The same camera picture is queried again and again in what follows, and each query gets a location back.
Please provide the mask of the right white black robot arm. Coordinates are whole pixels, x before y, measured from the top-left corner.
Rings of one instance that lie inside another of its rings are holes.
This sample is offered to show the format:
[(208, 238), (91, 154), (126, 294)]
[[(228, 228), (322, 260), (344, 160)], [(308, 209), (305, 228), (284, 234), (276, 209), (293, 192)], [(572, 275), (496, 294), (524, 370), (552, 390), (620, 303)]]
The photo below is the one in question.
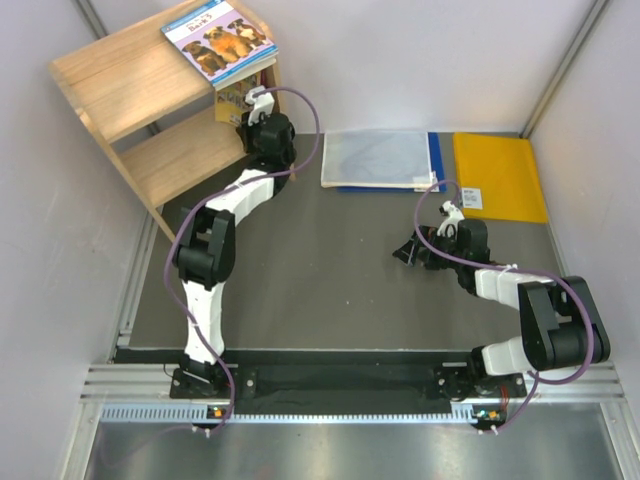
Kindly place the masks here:
[(610, 357), (610, 341), (587, 282), (579, 276), (555, 281), (493, 262), (481, 220), (461, 220), (442, 233), (421, 225), (393, 256), (409, 266), (451, 269), (467, 293), (519, 312), (519, 336), (476, 347), (470, 354), (466, 380), (478, 395), (492, 394), (505, 375), (580, 366), (586, 359), (600, 363)]

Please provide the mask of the Why Do Dogs Bark book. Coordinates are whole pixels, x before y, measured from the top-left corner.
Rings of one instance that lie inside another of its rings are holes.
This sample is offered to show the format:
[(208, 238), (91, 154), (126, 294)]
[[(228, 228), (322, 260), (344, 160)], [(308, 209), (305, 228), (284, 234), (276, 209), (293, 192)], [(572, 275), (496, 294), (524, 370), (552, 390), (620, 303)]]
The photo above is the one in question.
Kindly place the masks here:
[(278, 55), (266, 33), (227, 1), (209, 1), (161, 32), (209, 83), (233, 67)]

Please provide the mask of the pink Taming of Shrew book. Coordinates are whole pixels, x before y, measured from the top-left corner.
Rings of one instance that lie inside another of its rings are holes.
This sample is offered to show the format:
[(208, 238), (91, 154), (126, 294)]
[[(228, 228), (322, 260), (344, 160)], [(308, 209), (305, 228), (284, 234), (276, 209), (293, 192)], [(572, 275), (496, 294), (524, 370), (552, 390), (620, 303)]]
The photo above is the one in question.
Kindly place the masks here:
[(250, 109), (247, 93), (262, 85), (262, 74), (256, 73), (216, 92), (214, 118), (216, 122), (237, 127), (242, 115)]

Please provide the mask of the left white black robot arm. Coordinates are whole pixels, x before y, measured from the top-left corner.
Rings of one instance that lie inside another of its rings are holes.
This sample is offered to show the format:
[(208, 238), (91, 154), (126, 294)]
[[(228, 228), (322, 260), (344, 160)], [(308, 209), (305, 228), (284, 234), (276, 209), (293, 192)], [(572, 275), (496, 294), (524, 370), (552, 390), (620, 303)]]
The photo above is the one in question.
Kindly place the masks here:
[(235, 265), (236, 227), (282, 190), (289, 176), (275, 174), (288, 170), (296, 159), (295, 130), (282, 113), (262, 115), (254, 124), (244, 115), (239, 135), (249, 163), (234, 184), (197, 211), (173, 259), (187, 307), (197, 320), (188, 327), (185, 347), (188, 364), (196, 365), (191, 381), (209, 397), (220, 394), (227, 382), (225, 370), (215, 363), (225, 349), (222, 297)]

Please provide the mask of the blue Nineteen Eighty-Four book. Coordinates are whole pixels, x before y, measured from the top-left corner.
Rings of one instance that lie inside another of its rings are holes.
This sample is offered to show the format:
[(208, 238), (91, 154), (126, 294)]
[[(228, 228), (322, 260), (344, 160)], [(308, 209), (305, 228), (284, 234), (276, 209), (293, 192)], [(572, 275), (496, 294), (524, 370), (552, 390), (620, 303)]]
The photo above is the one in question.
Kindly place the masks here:
[(211, 82), (211, 86), (216, 90), (224, 89), (238, 81), (244, 80), (256, 73), (259, 73), (277, 62), (275, 56), (245, 63), (238, 67), (233, 67), (220, 75), (217, 75)]

